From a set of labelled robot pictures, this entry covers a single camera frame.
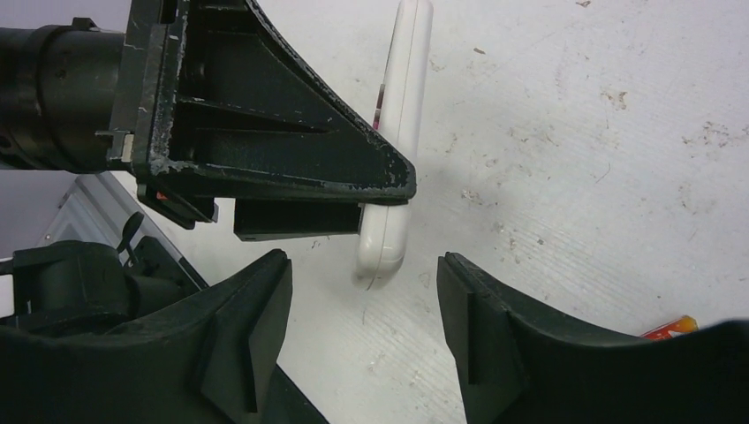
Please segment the red orange battery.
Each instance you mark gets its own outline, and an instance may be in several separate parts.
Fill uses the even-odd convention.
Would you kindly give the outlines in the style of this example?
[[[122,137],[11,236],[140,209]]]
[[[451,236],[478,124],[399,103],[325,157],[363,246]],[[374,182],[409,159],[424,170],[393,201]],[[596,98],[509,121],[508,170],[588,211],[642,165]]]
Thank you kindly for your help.
[[[689,334],[698,329],[699,325],[693,317],[682,315],[674,321],[667,322],[657,328],[645,332],[641,337],[653,341],[662,341]]]

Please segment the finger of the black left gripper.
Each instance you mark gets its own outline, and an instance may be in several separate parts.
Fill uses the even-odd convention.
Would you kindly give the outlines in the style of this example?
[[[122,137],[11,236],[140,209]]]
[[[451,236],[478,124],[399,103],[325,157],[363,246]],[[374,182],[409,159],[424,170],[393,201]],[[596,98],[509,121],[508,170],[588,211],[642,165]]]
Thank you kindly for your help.
[[[138,200],[186,230],[215,223],[220,208],[214,198],[180,196],[152,185],[137,185]],[[362,207],[357,203],[236,200],[233,233],[242,241],[270,241],[354,234]]]

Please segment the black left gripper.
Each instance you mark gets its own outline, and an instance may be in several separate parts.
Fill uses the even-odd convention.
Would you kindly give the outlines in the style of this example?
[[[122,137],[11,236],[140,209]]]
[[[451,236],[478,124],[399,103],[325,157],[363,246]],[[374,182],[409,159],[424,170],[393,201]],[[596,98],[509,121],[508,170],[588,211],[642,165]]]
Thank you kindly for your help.
[[[193,195],[403,204],[415,169],[255,1],[133,1],[108,165]]]

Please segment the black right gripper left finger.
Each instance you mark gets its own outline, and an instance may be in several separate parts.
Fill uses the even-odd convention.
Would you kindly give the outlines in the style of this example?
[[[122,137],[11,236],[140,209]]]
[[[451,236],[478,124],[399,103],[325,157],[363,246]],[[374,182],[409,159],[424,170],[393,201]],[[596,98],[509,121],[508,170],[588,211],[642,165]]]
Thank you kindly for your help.
[[[278,366],[292,265],[279,249],[129,322],[1,328],[4,423],[322,423]]]

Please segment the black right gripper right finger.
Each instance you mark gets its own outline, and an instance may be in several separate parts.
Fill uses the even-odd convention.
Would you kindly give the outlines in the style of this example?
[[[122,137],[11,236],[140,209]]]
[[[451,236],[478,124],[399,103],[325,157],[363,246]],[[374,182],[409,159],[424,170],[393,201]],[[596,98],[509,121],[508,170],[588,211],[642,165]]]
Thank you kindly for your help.
[[[745,423],[748,323],[662,341],[565,314],[463,255],[438,260],[443,332],[470,423]]]

